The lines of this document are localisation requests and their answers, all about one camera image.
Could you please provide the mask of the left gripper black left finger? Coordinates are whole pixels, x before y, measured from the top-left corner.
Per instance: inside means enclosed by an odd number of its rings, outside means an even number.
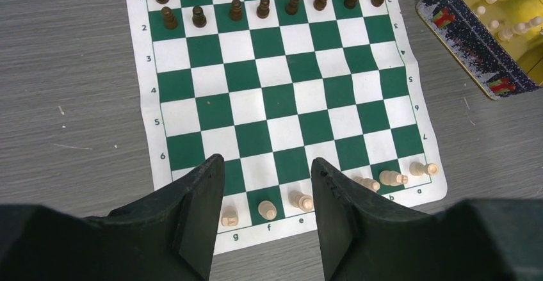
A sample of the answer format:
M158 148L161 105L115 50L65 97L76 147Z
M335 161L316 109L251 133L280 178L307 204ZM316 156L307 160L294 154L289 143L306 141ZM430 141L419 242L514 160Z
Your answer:
M225 186L213 154L107 216L1 206L2 280L208 280Z

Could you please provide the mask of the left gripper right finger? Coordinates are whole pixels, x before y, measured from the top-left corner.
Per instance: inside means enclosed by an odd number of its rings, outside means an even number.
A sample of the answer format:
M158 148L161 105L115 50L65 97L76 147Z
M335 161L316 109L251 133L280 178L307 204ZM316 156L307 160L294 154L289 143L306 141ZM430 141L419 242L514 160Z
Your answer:
M390 201L312 162L326 280L541 280L542 201L462 200L437 214Z

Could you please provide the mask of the gold metal tin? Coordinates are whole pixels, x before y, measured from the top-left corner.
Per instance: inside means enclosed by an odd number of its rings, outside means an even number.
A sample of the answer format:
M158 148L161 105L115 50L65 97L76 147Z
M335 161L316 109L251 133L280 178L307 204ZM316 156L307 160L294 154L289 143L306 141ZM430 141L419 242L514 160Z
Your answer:
M416 11L489 98L542 88L542 0L420 0Z

